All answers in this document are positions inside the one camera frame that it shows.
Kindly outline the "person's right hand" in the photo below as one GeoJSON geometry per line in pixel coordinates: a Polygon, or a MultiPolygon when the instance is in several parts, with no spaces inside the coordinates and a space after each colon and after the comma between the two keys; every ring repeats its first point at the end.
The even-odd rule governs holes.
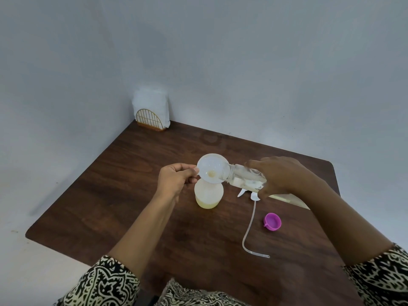
{"type": "Polygon", "coordinates": [[[274,187],[274,195],[292,194],[301,197],[313,179],[313,174],[307,168],[289,157],[248,160],[244,166],[260,171],[266,178],[265,185],[274,187]]]}

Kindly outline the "person's left hand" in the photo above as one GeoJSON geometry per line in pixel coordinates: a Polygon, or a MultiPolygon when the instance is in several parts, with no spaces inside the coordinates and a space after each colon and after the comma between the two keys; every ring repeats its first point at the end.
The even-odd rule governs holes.
{"type": "Polygon", "coordinates": [[[181,176],[198,176],[196,165],[175,163],[161,168],[157,189],[154,198],[163,202],[176,203],[184,185],[181,185],[181,176]]]}

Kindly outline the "clear plastic bottle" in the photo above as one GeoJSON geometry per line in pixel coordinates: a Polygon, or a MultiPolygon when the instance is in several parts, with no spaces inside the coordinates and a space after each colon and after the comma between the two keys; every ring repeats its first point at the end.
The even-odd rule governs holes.
{"type": "MultiPolygon", "coordinates": [[[[224,164],[217,172],[217,177],[232,186],[258,193],[266,184],[264,175],[255,169],[246,168],[240,164],[224,164]]],[[[292,194],[270,195],[269,197],[309,210],[309,207],[292,194]]]]}

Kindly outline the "translucent white funnel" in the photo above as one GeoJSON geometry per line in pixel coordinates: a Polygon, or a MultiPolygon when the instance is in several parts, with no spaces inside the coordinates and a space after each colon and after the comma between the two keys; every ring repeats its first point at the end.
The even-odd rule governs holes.
{"type": "Polygon", "coordinates": [[[210,184],[221,184],[224,166],[229,164],[222,155],[210,153],[203,155],[197,162],[198,175],[210,184]]]}

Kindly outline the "person's left forearm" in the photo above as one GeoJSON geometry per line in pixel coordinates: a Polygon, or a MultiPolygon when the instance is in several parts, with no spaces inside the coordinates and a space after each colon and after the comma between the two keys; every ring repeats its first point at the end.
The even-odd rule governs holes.
{"type": "Polygon", "coordinates": [[[108,255],[141,279],[178,201],[178,193],[157,191],[108,255]]]}

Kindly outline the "person's right forearm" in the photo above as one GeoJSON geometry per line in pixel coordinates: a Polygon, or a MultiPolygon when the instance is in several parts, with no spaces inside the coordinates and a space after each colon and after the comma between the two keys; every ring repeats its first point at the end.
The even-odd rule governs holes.
{"type": "Polygon", "coordinates": [[[390,239],[316,175],[296,174],[286,187],[309,207],[345,265],[369,261],[393,247],[390,239]]]}

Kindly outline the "small white plastic bottle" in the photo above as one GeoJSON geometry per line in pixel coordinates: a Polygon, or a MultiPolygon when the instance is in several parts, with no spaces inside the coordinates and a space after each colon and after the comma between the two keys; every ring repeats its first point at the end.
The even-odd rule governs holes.
{"type": "Polygon", "coordinates": [[[197,204],[203,209],[212,209],[218,205],[224,195],[222,184],[212,184],[199,179],[194,187],[197,204]]]}

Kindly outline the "pink bottle cap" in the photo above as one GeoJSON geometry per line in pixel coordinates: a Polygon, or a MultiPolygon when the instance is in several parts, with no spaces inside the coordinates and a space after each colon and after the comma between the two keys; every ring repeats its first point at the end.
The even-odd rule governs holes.
{"type": "Polygon", "coordinates": [[[263,218],[263,226],[269,231],[277,231],[280,229],[282,221],[275,213],[268,213],[263,218]]]}

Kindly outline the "white spray head with tube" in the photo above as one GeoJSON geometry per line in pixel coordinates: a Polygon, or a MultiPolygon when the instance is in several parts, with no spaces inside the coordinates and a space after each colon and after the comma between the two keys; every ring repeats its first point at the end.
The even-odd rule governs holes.
{"type": "Polygon", "coordinates": [[[250,198],[251,198],[251,201],[253,202],[252,216],[251,216],[251,220],[250,220],[250,222],[249,222],[249,225],[248,225],[248,227],[247,227],[246,233],[245,233],[245,235],[244,235],[244,237],[243,237],[243,239],[242,239],[242,248],[243,248],[244,251],[246,251],[247,253],[249,253],[249,254],[251,254],[251,255],[269,259],[269,258],[270,258],[269,255],[262,254],[262,253],[258,253],[258,252],[253,252],[253,251],[249,250],[249,249],[245,246],[245,242],[246,242],[247,236],[248,236],[248,234],[249,234],[249,232],[250,232],[250,230],[251,230],[252,222],[253,222],[253,220],[254,220],[257,202],[260,200],[259,197],[258,197],[258,194],[257,194],[256,192],[251,192],[250,198]]]}

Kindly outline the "stack of white napkins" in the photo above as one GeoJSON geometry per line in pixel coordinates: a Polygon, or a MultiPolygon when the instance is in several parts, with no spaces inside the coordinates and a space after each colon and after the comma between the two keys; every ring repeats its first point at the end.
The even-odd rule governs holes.
{"type": "Polygon", "coordinates": [[[161,89],[140,88],[132,98],[134,115],[139,109],[149,109],[154,112],[167,129],[170,127],[169,97],[161,89]]]}

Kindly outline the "black and white patterned garment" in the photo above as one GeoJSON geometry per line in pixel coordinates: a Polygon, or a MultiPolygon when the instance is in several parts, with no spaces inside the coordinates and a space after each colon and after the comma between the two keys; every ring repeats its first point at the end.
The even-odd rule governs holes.
{"type": "MultiPolygon", "coordinates": [[[[365,306],[408,306],[408,252],[397,244],[369,261],[342,266],[365,306]]],[[[134,306],[139,279],[105,255],[53,306],[134,306]]],[[[251,306],[224,292],[184,288],[171,279],[154,306],[251,306]]]]}

